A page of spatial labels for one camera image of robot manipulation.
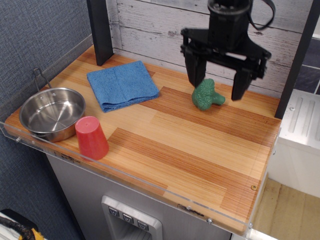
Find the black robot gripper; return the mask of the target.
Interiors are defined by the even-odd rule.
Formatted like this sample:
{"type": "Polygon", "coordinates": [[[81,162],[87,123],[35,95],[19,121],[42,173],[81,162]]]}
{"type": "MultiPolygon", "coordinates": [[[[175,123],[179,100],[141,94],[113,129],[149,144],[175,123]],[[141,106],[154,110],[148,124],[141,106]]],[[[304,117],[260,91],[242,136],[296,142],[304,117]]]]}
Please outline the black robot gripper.
{"type": "Polygon", "coordinates": [[[252,79],[263,78],[271,53],[248,35],[250,11],[212,11],[209,27],[181,30],[181,52],[189,82],[197,88],[206,74],[207,62],[236,71],[231,99],[241,100],[252,79]]]}

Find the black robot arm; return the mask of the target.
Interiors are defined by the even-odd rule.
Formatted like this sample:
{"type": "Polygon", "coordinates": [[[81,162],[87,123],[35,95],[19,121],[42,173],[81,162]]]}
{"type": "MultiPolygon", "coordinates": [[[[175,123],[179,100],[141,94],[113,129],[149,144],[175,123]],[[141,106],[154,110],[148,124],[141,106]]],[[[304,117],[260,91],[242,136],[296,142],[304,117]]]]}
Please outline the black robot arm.
{"type": "Polygon", "coordinates": [[[251,0],[208,1],[209,27],[181,30],[181,52],[189,82],[196,88],[205,78],[207,62],[235,70],[231,99],[240,100],[251,81],[262,79],[272,54],[254,43],[251,0]]]}

